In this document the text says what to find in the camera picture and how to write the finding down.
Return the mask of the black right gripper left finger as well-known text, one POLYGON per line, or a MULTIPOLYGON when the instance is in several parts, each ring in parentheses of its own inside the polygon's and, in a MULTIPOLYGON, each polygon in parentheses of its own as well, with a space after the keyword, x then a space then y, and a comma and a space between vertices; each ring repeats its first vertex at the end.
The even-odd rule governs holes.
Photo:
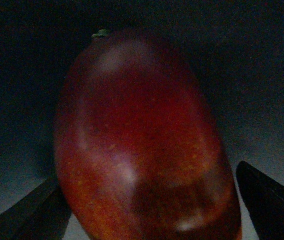
POLYGON ((61 240, 71 216, 56 179, 48 179, 0 214, 0 240, 61 240))

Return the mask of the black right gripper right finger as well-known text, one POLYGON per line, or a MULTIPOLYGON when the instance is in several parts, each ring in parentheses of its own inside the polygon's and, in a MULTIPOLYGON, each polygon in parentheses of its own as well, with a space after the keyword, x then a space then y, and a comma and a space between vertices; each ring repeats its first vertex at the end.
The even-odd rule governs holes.
POLYGON ((284 240, 284 186, 245 161, 236 179, 258 238, 284 240))

